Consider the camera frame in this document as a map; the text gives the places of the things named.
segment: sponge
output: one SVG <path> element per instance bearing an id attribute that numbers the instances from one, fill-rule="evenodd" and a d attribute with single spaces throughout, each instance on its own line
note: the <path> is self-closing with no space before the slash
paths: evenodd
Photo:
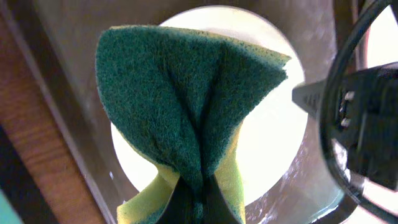
<path id="1" fill-rule="evenodd" d="M 132 149 L 159 170 L 146 189 L 118 208 L 119 223 L 155 222 L 180 176 L 200 198 L 203 179 L 213 174 L 244 222 L 235 160 L 239 127 L 286 79 L 282 67 L 288 60 L 199 30 L 122 26 L 105 31 L 96 53 L 102 104 Z"/>

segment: glass surface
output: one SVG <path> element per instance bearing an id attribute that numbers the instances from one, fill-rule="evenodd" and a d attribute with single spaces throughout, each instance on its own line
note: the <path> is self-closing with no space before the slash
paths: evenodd
<path id="1" fill-rule="evenodd" d="M 105 169 L 101 183 L 116 186 L 118 204 L 137 192 L 121 170 L 113 149 L 109 120 L 99 101 L 95 82 L 95 49 L 103 30 L 121 24 L 158 25 L 168 18 L 209 4 L 228 1 L 45 1 L 36 10 L 61 61 L 67 79 L 88 121 Z M 232 1 L 266 18 L 288 38 L 297 52 L 307 83 L 326 77 L 336 54 L 332 1 Z M 266 178 L 261 174 L 259 179 Z M 342 197 L 331 179 L 318 145 L 312 118 L 288 171 L 262 197 L 246 206 L 246 223 L 305 223 L 330 212 Z M 114 214 L 116 205 L 109 209 Z"/>

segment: white plate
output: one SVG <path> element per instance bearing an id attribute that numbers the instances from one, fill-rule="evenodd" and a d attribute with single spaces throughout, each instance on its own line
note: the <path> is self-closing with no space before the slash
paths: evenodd
<path id="1" fill-rule="evenodd" d="M 301 64 L 289 41 L 264 18 L 236 7 L 208 6 L 182 12 L 160 26 L 205 30 L 235 37 L 289 55 L 288 79 L 244 120 L 237 160 L 244 184 L 245 205 L 263 196 L 287 171 L 307 125 L 307 114 L 292 102 L 292 89 L 304 82 Z M 116 155 L 138 191 L 156 176 L 156 168 L 138 156 L 111 125 Z"/>

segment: green scouring pad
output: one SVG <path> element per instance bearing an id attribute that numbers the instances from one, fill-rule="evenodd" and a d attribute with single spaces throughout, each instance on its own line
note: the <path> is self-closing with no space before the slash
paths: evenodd
<path id="1" fill-rule="evenodd" d="M 181 176 L 199 195 L 215 174 L 244 222 L 236 143 L 243 119 L 286 79 L 289 57 L 222 35 L 157 26 L 122 26 L 101 36 L 98 91 L 125 140 L 159 170 L 118 207 L 119 223 L 154 223 Z M 196 210 L 200 219 L 201 202 Z"/>

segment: wooden surface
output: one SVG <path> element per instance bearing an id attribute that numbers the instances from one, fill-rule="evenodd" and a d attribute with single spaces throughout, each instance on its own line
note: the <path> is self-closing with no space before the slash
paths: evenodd
<path id="1" fill-rule="evenodd" d="M 0 104 L 0 123 L 58 221 L 104 223 L 2 17 Z"/>
<path id="2" fill-rule="evenodd" d="M 43 224 L 58 223 L 1 124 L 0 195 L 6 196 L 7 203 L 11 205 L 16 212 L 15 215 L 19 216 L 23 223 L 37 223 L 38 221 Z M 17 220 L 6 221 L 2 217 L 4 218 L 0 212 L 0 223 L 19 223 Z"/>
<path id="3" fill-rule="evenodd" d="M 137 190 L 128 181 L 116 159 L 109 119 L 102 106 L 96 107 L 97 110 L 93 108 L 93 111 L 103 115 L 103 119 L 94 125 L 90 118 L 96 118 L 96 113 L 84 114 L 83 108 L 90 104 L 78 104 L 76 93 L 72 91 L 74 87 L 66 79 L 68 68 L 62 65 L 62 61 L 69 58 L 56 54 L 58 47 L 50 42 L 51 32 L 48 33 L 44 28 L 47 21 L 37 13 L 33 1 L 0 1 L 0 11 L 106 222 L 116 223 L 116 207 L 136 195 Z M 95 82 L 90 82 L 90 86 L 96 86 Z M 96 88 L 91 93 L 97 97 L 96 102 L 100 105 Z M 105 139 L 105 142 L 98 142 L 96 138 Z"/>

